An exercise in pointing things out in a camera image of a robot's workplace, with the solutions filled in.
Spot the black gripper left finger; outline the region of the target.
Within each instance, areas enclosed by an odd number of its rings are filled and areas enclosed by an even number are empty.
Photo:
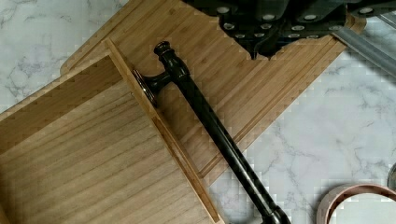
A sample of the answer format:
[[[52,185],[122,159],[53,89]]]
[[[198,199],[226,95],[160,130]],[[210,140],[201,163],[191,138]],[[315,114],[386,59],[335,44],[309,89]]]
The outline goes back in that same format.
[[[233,38],[251,59],[270,59],[288,44],[281,35],[289,0],[183,0],[210,17]]]

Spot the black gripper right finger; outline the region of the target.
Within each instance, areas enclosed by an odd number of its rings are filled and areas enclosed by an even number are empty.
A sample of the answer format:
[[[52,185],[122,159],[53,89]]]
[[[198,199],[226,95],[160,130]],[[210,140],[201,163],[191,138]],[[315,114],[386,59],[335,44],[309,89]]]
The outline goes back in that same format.
[[[264,56],[298,38],[320,38],[342,28],[347,14],[369,18],[394,10],[395,0],[264,0],[264,24],[271,26]]]

